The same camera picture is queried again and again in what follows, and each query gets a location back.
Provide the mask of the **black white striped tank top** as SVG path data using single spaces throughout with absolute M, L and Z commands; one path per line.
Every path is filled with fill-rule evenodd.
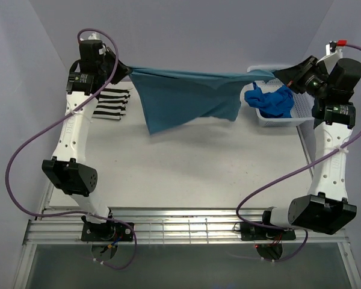
M 126 115 L 126 108 L 132 88 L 104 89 L 99 97 L 93 118 L 120 121 Z

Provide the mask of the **light blue tank top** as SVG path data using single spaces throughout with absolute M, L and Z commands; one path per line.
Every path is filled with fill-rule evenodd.
M 199 117 L 236 121 L 240 93 L 255 81 L 268 82 L 267 70 L 202 73 L 133 67 L 130 79 L 140 97 L 149 134 L 181 126 Z

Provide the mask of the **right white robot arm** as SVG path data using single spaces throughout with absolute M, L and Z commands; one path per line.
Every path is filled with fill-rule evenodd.
M 356 109 L 350 99 L 361 79 L 361 62 L 340 58 L 328 71 L 324 60 L 309 57 L 273 74 L 294 93 L 314 98 L 316 152 L 307 194 L 293 199 L 287 208 L 266 210 L 259 230 L 267 239 L 274 239 L 282 228 L 332 235 L 357 214 L 357 207 L 348 201 L 345 169 L 347 143 L 356 122 Z

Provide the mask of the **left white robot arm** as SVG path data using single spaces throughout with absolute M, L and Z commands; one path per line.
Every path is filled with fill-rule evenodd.
M 42 171 L 55 188 L 70 196 L 85 214 L 85 223 L 95 224 L 101 240 L 110 240 L 116 227 L 108 219 L 111 210 L 96 193 L 96 169 L 86 164 L 85 150 L 93 113 L 101 90 L 108 80 L 120 81 L 128 72 L 126 66 L 112 73 L 116 55 L 110 48 L 95 54 L 81 51 L 81 58 L 70 68 L 66 85 L 65 120 L 51 159 L 44 160 Z

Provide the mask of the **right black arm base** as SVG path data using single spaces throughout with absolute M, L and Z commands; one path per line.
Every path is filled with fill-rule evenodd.
M 233 231 L 240 234 L 242 241 L 292 241 L 296 239 L 294 231 L 279 231 L 253 226 L 246 222 L 236 222 Z

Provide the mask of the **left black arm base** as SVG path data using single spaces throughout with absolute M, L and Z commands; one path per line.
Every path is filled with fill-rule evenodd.
M 82 227 L 81 241 L 84 242 L 112 242 L 133 241 L 132 230 L 134 223 L 91 223 L 87 222 Z

